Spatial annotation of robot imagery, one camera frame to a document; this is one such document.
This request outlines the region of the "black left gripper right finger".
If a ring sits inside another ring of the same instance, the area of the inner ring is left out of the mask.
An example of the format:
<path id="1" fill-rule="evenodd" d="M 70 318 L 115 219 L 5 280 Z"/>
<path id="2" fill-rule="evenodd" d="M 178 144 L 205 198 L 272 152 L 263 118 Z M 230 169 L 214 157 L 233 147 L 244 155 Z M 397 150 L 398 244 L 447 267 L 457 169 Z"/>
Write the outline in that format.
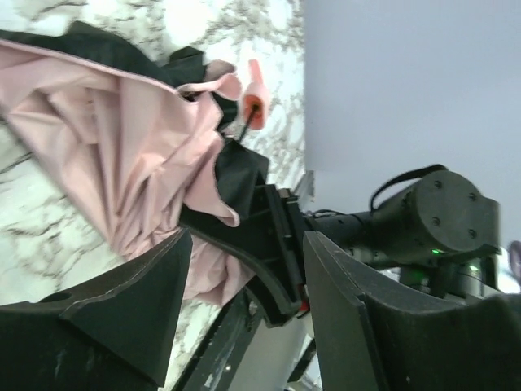
<path id="1" fill-rule="evenodd" d="M 519 295 L 432 297 L 315 231 L 304 236 L 304 265 L 324 389 L 519 389 Z"/>

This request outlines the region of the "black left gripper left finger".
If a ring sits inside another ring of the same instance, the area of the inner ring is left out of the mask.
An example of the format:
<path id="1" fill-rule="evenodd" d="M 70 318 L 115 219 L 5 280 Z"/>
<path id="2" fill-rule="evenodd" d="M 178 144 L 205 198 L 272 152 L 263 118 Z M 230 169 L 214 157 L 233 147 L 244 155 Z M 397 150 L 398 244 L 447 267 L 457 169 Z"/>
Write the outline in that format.
<path id="1" fill-rule="evenodd" d="M 192 249 L 180 231 L 39 302 L 1 308 L 3 390 L 164 386 Z"/>

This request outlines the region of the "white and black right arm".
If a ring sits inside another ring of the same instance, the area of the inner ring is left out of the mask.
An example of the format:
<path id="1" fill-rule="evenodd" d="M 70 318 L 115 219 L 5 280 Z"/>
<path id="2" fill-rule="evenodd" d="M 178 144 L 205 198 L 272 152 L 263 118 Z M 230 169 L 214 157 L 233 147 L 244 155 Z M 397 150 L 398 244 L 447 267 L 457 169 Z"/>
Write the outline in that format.
<path id="1" fill-rule="evenodd" d="M 266 181 L 268 161 L 237 142 L 217 160 L 217 186 L 239 206 L 237 226 L 184 207 L 183 227 L 254 273 L 247 290 L 270 327 L 309 311 L 304 234 L 318 231 L 375 270 L 434 297 L 466 300 L 499 292 L 499 204 L 460 174 L 430 165 L 400 174 L 404 188 L 365 212 L 305 212 L 300 190 Z"/>

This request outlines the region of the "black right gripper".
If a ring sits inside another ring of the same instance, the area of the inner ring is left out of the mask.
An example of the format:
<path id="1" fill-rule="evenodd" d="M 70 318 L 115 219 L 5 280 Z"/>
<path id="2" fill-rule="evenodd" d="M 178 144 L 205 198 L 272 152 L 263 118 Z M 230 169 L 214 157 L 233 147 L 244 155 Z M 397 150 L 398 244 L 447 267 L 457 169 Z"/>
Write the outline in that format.
<path id="1" fill-rule="evenodd" d="M 297 195 L 288 188 L 265 185 L 268 171 L 266 156 L 225 138 L 215 163 L 217 189 L 245 220 L 227 226 L 217 217 L 183 207 L 180 223 L 253 271 L 249 294 L 269 326 L 283 326 L 297 314 L 303 318 L 310 312 L 304 233 L 314 227 L 300 210 Z"/>

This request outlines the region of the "pink folding umbrella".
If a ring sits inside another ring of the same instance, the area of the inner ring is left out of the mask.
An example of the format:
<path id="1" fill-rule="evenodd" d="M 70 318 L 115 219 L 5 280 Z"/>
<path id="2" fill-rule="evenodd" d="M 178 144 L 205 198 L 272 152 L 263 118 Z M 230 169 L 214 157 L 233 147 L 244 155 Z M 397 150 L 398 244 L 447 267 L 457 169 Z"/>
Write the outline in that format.
<path id="1" fill-rule="evenodd" d="M 1 33 L 1 301 L 38 301 L 131 260 L 183 207 L 237 226 L 215 163 L 248 92 L 192 48 L 159 66 L 82 22 Z"/>

